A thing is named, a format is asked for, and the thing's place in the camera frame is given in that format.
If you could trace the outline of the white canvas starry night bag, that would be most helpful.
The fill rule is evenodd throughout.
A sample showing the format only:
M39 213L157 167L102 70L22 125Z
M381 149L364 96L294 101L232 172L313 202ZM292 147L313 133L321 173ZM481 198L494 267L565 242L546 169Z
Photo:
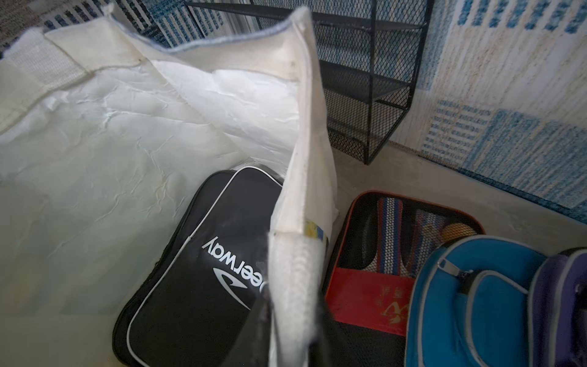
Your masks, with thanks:
M117 5L27 30L1 61L1 364L119 366L113 330L212 174L282 184L269 366L309 366L336 217L310 10L164 48Z

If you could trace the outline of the black blue paddle case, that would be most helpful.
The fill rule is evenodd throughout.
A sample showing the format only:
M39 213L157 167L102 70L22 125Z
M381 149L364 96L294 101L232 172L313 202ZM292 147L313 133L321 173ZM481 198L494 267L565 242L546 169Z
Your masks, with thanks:
M445 243L417 275L406 366L527 366L527 302L544 253L474 235Z

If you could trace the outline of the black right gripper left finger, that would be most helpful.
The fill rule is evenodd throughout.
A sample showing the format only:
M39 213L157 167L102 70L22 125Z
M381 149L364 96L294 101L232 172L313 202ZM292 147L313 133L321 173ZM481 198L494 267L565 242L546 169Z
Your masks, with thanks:
M269 299L258 298L229 352L229 366L269 366L271 317Z

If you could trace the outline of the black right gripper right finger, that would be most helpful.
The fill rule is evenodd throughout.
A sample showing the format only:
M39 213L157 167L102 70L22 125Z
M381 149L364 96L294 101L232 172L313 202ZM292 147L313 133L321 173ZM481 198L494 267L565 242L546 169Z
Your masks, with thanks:
M317 305L316 335L309 347L309 366L359 366L356 355L323 298Z

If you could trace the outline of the black red paddle case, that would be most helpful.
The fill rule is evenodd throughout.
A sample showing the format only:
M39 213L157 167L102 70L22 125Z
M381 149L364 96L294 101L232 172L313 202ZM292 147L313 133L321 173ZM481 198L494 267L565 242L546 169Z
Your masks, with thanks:
M366 191L353 200L323 293L359 366L404 364L416 277L451 223L464 223L476 235L485 231L463 211L411 197Z

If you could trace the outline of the purple paddle case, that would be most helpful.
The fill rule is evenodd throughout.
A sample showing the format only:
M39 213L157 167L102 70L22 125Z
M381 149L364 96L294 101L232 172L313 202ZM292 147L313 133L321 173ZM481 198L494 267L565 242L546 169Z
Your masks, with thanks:
M545 260L530 284L530 366L586 365L586 249Z

